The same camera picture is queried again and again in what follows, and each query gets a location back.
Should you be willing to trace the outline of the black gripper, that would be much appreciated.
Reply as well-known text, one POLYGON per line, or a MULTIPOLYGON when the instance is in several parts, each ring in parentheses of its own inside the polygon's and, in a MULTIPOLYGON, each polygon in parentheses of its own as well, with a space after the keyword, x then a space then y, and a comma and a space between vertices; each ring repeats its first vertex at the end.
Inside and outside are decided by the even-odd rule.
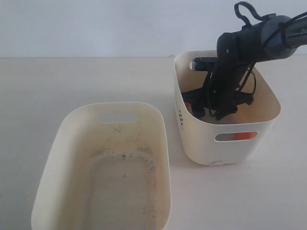
MULTIPOLYGON (((253 103, 253 94, 242 91, 249 76, 253 74, 253 68, 254 63, 234 62, 223 65, 217 59, 204 82, 205 107, 210 115, 215 115, 216 120, 236 113, 239 105, 253 103)), ((190 104, 195 118, 205 117, 202 89, 183 92, 182 98, 190 104)))

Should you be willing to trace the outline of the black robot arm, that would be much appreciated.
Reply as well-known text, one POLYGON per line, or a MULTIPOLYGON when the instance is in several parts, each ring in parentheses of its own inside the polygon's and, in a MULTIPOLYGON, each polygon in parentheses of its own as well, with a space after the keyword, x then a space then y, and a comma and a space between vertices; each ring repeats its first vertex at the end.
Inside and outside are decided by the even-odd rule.
POLYGON ((240 31, 223 33, 217 40, 216 57, 195 57, 194 71, 205 71, 203 85, 183 92, 183 101, 196 118, 209 115, 216 120, 234 114, 241 104, 250 105, 254 92, 244 88, 256 63, 285 59, 307 43, 307 16, 271 16, 240 31))

